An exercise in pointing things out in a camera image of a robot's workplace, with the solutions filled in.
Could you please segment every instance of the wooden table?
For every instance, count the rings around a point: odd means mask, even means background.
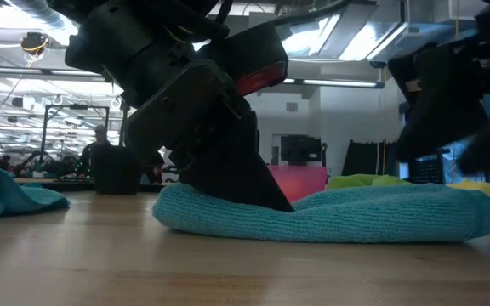
[[[164,228],[154,195],[68,196],[68,210],[0,219],[0,306],[490,305],[490,236],[239,241]]]

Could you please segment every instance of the pink object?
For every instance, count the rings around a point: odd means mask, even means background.
[[[327,182],[325,167],[268,166],[290,202],[323,191]]]

